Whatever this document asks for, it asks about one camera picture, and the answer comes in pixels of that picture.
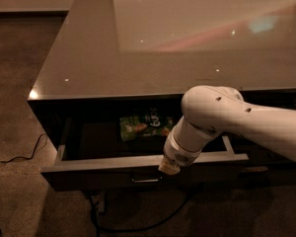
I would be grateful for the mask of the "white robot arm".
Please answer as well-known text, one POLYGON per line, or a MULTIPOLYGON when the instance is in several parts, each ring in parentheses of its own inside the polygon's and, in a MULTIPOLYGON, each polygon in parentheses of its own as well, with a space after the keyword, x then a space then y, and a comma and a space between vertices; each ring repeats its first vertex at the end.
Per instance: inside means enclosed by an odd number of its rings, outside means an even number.
POLYGON ((196 86, 181 101, 183 116, 169 133, 159 170, 176 175, 207 143, 227 132, 245 137, 296 162, 296 111, 244 101, 230 87, 196 86))

